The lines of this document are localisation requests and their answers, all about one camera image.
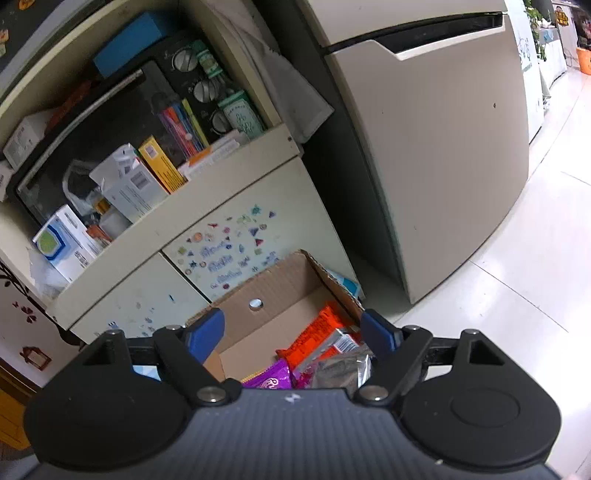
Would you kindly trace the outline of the pink white snack packet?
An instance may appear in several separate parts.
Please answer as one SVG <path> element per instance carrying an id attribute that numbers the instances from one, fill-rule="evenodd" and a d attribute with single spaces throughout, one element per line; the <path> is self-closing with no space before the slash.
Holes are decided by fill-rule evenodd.
<path id="1" fill-rule="evenodd" d="M 304 370 L 295 369 L 290 373 L 291 387 L 295 390 L 303 390 L 311 387 L 312 380 L 315 377 L 317 367 L 315 365 L 308 366 Z"/>

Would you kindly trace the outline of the red noodle snack packet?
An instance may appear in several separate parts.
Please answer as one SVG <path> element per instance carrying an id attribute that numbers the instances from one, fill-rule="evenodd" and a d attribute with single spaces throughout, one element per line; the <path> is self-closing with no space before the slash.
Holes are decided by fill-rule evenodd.
<path id="1" fill-rule="evenodd" d="M 361 329 L 338 303 L 329 301 L 290 346 L 276 350 L 276 357 L 300 375 L 315 362 L 352 352 L 362 343 Z"/>

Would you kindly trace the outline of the orange small packet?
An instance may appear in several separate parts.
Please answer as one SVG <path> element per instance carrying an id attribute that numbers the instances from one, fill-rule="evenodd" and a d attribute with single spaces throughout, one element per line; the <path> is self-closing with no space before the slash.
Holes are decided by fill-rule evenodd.
<path id="1" fill-rule="evenodd" d="M 86 229 L 86 233 L 101 249 L 107 248 L 112 242 L 111 237 L 96 224 L 90 225 Z"/>

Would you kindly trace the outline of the purple cartoon snack packet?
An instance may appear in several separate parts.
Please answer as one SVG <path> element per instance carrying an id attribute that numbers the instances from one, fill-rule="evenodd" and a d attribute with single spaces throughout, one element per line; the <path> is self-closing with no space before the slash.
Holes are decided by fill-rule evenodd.
<path id="1" fill-rule="evenodd" d="M 291 388 L 290 366 L 284 359 L 277 360 L 269 368 L 242 380 L 246 389 L 289 390 Z"/>

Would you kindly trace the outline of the white barcode box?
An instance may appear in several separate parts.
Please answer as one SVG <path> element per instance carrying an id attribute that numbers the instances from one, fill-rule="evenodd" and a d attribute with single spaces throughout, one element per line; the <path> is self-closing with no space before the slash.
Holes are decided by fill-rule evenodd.
<path id="1" fill-rule="evenodd" d="M 131 223 L 155 209 L 169 195 L 129 143 L 113 151 L 89 177 L 102 196 Z"/>

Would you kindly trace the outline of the cardboard milk box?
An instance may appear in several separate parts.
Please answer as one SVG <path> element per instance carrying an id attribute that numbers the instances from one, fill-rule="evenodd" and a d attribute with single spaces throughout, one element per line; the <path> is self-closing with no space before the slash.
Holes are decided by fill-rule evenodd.
<path id="1" fill-rule="evenodd" d="M 298 250 L 224 294 L 187 321 L 192 325 L 214 308 L 224 333 L 214 347 L 224 376 L 242 380 L 276 361 L 329 301 L 354 322 L 362 304 L 310 253 Z"/>

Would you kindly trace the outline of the cream refrigerator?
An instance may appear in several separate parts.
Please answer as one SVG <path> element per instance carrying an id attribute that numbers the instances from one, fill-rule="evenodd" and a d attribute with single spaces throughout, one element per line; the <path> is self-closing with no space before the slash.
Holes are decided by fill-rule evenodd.
<path id="1" fill-rule="evenodd" d="M 528 120 L 502 1 L 302 1 L 378 184 L 417 302 L 494 233 L 528 175 Z"/>

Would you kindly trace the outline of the silver foil snack packet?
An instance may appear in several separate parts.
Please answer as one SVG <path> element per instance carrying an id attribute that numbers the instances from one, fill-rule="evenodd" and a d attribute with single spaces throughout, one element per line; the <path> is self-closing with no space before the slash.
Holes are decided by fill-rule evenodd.
<path id="1" fill-rule="evenodd" d="M 367 345 L 319 361 L 311 371 L 312 389 L 345 389 L 352 395 L 373 373 L 373 353 Z"/>

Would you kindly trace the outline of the light blue yellow snack packet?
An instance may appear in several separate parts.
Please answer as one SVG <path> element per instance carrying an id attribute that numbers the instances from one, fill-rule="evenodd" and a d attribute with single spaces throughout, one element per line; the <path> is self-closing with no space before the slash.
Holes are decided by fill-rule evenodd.
<path id="1" fill-rule="evenodd" d="M 348 291 L 349 294 L 351 294 L 353 297 L 355 297 L 356 299 L 363 298 L 363 290 L 358 282 L 349 279 L 346 276 L 342 276 L 338 272 L 332 271 L 331 269 L 328 269 L 327 272 L 332 277 L 332 279 L 335 280 L 335 282 L 338 282 L 339 285 L 341 285 L 342 288 Z"/>

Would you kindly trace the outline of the cream sticker-covered cabinet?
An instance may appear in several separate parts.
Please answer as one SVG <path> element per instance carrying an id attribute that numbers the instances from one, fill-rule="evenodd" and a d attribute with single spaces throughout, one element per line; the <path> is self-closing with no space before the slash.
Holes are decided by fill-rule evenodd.
<path id="1" fill-rule="evenodd" d="M 354 279 L 297 142 L 201 1 L 110 1 L 1 103 L 14 168 L 1 250 L 66 282 L 48 316 L 84 342 L 184 324 L 304 250 Z"/>

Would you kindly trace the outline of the white blue carton box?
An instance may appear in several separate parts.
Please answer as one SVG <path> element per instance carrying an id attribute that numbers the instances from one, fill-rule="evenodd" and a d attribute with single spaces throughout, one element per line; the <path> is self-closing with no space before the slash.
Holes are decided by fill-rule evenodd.
<path id="1" fill-rule="evenodd" d="M 58 209 L 32 239 L 37 250 L 69 283 L 100 255 L 102 247 L 69 205 Z"/>

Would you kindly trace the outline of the green glass bottle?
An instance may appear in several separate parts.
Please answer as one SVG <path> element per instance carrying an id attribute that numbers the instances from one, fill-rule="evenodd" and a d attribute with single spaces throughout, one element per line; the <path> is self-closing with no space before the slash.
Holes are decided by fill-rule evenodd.
<path id="1" fill-rule="evenodd" d="M 229 129 L 242 132 L 249 140 L 264 132 L 263 123 L 249 101 L 249 95 L 226 74 L 204 42 L 191 45 L 197 64 L 204 71 L 204 79 L 192 88 L 198 102 L 214 107 L 211 126 L 216 133 L 225 134 Z"/>

